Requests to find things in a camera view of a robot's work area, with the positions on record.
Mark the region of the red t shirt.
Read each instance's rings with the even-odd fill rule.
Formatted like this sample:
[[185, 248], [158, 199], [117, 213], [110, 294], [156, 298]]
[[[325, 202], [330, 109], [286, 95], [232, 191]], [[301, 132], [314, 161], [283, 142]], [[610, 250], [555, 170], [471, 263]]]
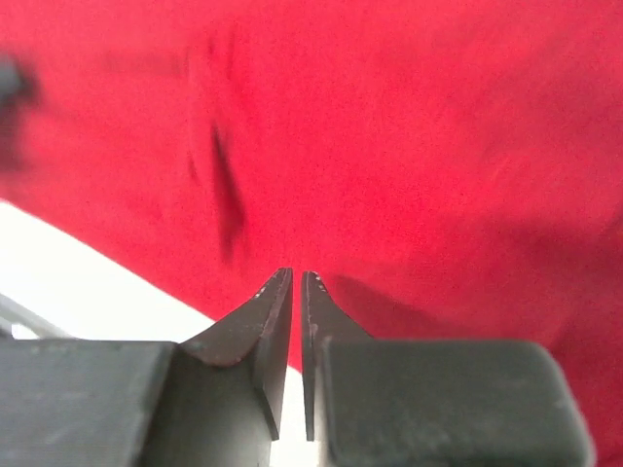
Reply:
[[5, 1], [1, 197], [217, 317], [288, 266], [371, 333], [515, 338], [622, 462], [618, 1]]

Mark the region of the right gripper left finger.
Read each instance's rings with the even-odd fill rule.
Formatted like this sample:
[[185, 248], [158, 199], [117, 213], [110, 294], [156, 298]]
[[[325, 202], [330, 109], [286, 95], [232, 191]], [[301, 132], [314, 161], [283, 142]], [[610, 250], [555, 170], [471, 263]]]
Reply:
[[9, 300], [1, 324], [5, 466], [266, 466], [279, 436], [292, 272], [187, 341], [91, 341]]

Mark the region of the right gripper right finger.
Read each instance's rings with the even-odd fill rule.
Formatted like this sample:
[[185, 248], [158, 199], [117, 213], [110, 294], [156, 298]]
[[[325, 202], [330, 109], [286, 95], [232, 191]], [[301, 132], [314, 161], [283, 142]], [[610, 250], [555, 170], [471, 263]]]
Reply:
[[323, 466], [593, 466], [559, 364], [513, 340], [382, 340], [302, 279], [306, 434]]

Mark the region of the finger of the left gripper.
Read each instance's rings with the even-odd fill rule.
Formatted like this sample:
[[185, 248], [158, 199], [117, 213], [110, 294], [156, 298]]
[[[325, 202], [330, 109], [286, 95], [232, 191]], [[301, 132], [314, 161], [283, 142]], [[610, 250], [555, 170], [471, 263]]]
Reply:
[[25, 63], [11, 54], [1, 54], [1, 169], [22, 170], [19, 148], [23, 113], [35, 101], [37, 83]]

